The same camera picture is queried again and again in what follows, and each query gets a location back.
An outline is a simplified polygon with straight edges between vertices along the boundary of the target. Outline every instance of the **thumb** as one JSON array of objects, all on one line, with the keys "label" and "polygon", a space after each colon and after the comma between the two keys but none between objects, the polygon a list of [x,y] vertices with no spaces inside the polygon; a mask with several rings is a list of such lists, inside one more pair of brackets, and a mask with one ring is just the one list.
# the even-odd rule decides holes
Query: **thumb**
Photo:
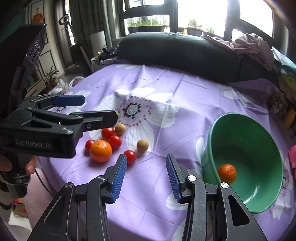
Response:
[{"label": "thumb", "polygon": [[12,166],[10,160],[0,154],[0,171],[9,172],[11,168]]}]

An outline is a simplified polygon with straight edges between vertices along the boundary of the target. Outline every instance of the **orange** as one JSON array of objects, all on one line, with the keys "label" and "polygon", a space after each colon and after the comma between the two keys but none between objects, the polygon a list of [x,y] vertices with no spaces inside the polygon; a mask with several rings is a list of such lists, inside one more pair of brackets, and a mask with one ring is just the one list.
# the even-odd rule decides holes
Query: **orange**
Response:
[{"label": "orange", "polygon": [[92,144],[89,153],[95,161],[106,162],[112,155],[112,147],[108,142],[98,140]]},{"label": "orange", "polygon": [[222,182],[232,184],[237,177],[237,171],[231,164],[223,164],[218,169],[219,177]]}]

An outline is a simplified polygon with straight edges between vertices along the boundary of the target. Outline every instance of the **blue gripper pad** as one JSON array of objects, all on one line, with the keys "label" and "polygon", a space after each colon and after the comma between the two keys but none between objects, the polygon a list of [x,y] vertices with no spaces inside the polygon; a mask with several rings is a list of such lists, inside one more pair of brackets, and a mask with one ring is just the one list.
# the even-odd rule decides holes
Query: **blue gripper pad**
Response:
[{"label": "blue gripper pad", "polygon": [[172,186],[174,197],[177,199],[178,202],[181,200],[181,184],[177,178],[173,163],[169,155],[166,158],[166,168],[168,171],[168,177],[170,179],[170,184]]},{"label": "blue gripper pad", "polygon": [[114,178],[113,185],[112,185],[112,194],[110,196],[110,199],[113,203],[115,202],[115,200],[117,198],[119,198],[124,175],[126,173],[127,163],[128,163],[128,161],[126,159],[126,156],[123,155],[121,163],[118,167],[118,171],[117,171],[116,176]]},{"label": "blue gripper pad", "polygon": [[83,95],[61,95],[52,100],[52,104],[57,107],[80,106],[85,103]]}]

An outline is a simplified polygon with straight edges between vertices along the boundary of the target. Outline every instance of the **purple blanket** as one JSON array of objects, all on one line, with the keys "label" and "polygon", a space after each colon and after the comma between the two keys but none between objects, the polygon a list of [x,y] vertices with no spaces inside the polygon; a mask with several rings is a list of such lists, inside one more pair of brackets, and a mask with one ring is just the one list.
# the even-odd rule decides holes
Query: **purple blanket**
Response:
[{"label": "purple blanket", "polygon": [[[113,64],[85,78],[67,94],[83,94],[83,106],[54,108],[76,111],[116,110],[118,122],[127,127],[119,150],[106,163],[84,154],[88,139],[100,139],[101,131],[85,133],[72,159],[42,158],[44,172],[58,191],[66,182],[88,183],[114,165],[118,155],[136,150],[139,139],[149,142],[145,155],[130,166],[120,197],[107,206],[112,240],[178,241],[186,218],[186,204],[172,194],[165,167],[167,154],[201,177],[200,160],[214,120],[228,112],[247,115],[273,136],[282,155],[283,185],[276,202],[254,215],[269,241],[283,234],[295,214],[293,178],[288,160],[291,140],[281,123],[269,116],[266,100],[275,86],[266,79],[232,83],[230,86],[158,67]],[[211,225],[208,237],[211,238]]]}]

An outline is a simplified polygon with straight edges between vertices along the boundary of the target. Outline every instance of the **black cable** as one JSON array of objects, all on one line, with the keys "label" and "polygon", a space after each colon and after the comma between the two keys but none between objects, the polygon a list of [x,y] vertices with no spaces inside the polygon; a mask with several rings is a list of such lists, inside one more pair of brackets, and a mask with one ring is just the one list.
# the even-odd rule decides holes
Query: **black cable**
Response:
[{"label": "black cable", "polygon": [[50,195],[52,195],[52,197],[54,197],[54,195],[50,192],[50,190],[48,190],[48,188],[47,188],[47,187],[44,185],[44,183],[42,182],[40,176],[38,175],[37,170],[35,170],[35,172],[36,172],[37,177],[39,178],[39,181],[40,181],[41,184],[44,186],[44,188],[46,189],[46,191],[48,191],[48,193],[49,193]]}]

